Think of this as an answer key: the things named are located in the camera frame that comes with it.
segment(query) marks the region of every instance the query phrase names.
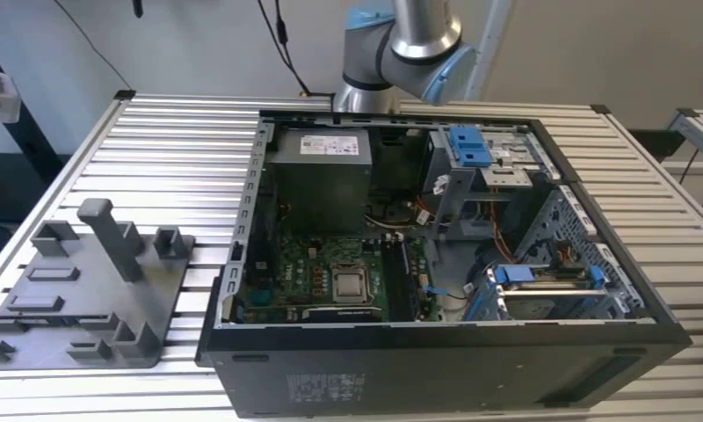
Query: motherboard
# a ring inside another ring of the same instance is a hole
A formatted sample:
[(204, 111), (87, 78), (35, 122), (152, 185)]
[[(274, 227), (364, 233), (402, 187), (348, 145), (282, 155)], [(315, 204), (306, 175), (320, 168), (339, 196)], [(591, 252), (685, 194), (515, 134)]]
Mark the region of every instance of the motherboard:
[(252, 324), (383, 322), (394, 309), (436, 318), (420, 239), (284, 235), (272, 261), (255, 262), (244, 302)]

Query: white wall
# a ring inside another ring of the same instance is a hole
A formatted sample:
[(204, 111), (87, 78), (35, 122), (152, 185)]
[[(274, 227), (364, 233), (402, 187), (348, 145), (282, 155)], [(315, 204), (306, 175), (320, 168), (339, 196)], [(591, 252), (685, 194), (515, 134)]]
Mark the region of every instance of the white wall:
[[(132, 89), (148, 93), (296, 96), (254, 0), (60, 0)], [(344, 10), (354, 0), (283, 0), (288, 49), (314, 91), (340, 80)], [(272, 2), (263, 0), (272, 21)], [(487, 0), (452, 0), (463, 39), (477, 42)], [(0, 62), (58, 152), (71, 153), (111, 95), (116, 76), (51, 0), (0, 0)], [(0, 125), (0, 151), (16, 147)]]
[(664, 128), (703, 108), (703, 0), (513, 0), (480, 99), (601, 103)]

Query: sticker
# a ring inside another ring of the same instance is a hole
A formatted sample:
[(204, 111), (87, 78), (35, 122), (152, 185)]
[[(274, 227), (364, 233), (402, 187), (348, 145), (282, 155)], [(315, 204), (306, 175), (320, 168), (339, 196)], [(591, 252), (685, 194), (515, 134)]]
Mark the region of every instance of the sticker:
[(286, 376), (288, 400), (294, 403), (358, 402), (364, 374), (299, 374)]
[(416, 216), (416, 223), (420, 225), (426, 224), (426, 221), (430, 219), (430, 213), (427, 213), (424, 210), (419, 212), (419, 215)]
[(496, 156), (511, 156), (511, 153), (507, 152), (504, 149), (495, 148), (495, 149), (492, 149), (492, 155), (496, 155)]
[(358, 156), (355, 136), (302, 136), (299, 154), (315, 156)]

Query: gray 3d printed holder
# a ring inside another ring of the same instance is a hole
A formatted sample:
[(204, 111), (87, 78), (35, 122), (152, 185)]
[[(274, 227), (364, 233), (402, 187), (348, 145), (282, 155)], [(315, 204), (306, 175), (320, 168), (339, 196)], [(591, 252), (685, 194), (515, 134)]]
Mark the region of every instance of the gray 3d printed holder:
[(151, 367), (160, 357), (194, 237), (154, 236), (115, 222), (111, 202), (87, 199), (92, 229), (44, 221), (38, 254), (0, 307), (0, 369)]

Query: blue clip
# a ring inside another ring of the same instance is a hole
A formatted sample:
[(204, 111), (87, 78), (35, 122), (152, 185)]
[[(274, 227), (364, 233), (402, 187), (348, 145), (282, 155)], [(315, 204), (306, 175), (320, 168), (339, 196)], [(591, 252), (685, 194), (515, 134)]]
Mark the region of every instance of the blue clip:
[(496, 281), (496, 284), (507, 283), (507, 273), (504, 272), (504, 268), (500, 266), (493, 269), (493, 280)]
[(604, 286), (604, 272), (596, 266), (588, 267), (588, 275), (591, 277), (591, 287), (601, 288)]
[(508, 283), (529, 283), (533, 281), (533, 274), (527, 266), (505, 266), (504, 275)]
[(489, 167), (492, 154), (483, 145), (483, 138), (475, 127), (452, 126), (447, 129), (450, 144), (463, 167)]

